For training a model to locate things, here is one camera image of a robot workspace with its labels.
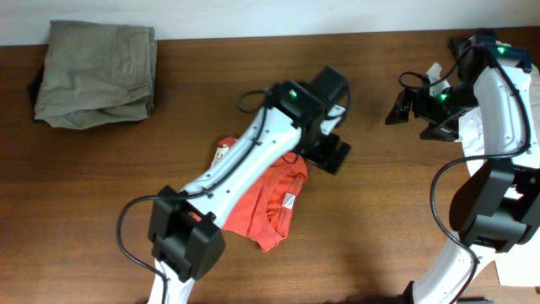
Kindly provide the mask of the orange polo shirt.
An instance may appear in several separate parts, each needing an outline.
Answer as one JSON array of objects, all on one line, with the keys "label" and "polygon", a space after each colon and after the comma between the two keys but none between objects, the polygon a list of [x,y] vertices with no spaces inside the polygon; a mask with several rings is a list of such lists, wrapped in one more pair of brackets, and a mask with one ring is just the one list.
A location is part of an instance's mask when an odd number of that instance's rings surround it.
[{"label": "orange polo shirt", "polygon": [[281,156],[238,201],[223,229],[253,240],[264,252],[273,249],[288,237],[294,201],[307,178],[301,157]]}]

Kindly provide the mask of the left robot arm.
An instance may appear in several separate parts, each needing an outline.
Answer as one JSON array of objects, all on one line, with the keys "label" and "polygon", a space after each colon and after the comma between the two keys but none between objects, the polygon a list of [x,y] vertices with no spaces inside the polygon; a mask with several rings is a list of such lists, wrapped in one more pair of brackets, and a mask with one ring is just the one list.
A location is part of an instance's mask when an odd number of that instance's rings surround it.
[{"label": "left robot arm", "polygon": [[276,160],[294,152],[336,173],[350,146],[332,130],[347,116],[346,78],[324,67],[310,82],[283,81],[265,94],[256,118],[215,166],[154,200],[148,238],[159,271],[152,303],[184,303],[225,249],[221,228],[241,196]]}]

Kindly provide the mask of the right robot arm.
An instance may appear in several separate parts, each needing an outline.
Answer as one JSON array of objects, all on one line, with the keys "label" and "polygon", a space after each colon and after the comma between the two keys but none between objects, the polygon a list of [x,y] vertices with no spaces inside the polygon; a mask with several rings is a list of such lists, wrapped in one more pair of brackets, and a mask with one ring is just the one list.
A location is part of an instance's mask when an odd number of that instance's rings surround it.
[{"label": "right robot arm", "polygon": [[480,167],[457,190],[449,220],[440,229],[447,241],[432,267],[408,284],[404,303],[456,303],[495,257],[528,243],[539,228],[539,145],[529,102],[532,60],[523,49],[478,33],[453,38],[452,72],[432,70],[420,85],[404,85],[387,124],[424,119],[425,140],[452,142],[459,122],[473,110],[482,117]]}]

